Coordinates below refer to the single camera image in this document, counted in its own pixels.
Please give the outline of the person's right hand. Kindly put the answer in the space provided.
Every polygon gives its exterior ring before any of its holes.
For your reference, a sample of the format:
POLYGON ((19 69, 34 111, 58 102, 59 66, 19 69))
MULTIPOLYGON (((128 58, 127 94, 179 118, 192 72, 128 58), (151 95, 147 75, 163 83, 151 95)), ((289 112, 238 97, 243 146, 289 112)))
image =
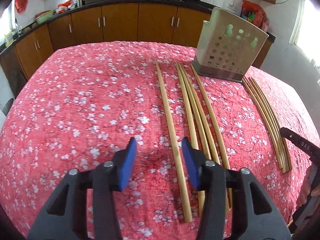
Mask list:
POLYGON ((296 204, 298 207, 300 207, 306 203, 308 195, 311 195, 312 197, 318 197, 320 195, 319 185, 316 188, 314 188, 313 190, 311 190, 311 184, 309 181, 310 174, 311 174, 311 166, 309 166, 307 168, 302 186, 300 188, 299 196, 296 201, 296 204))

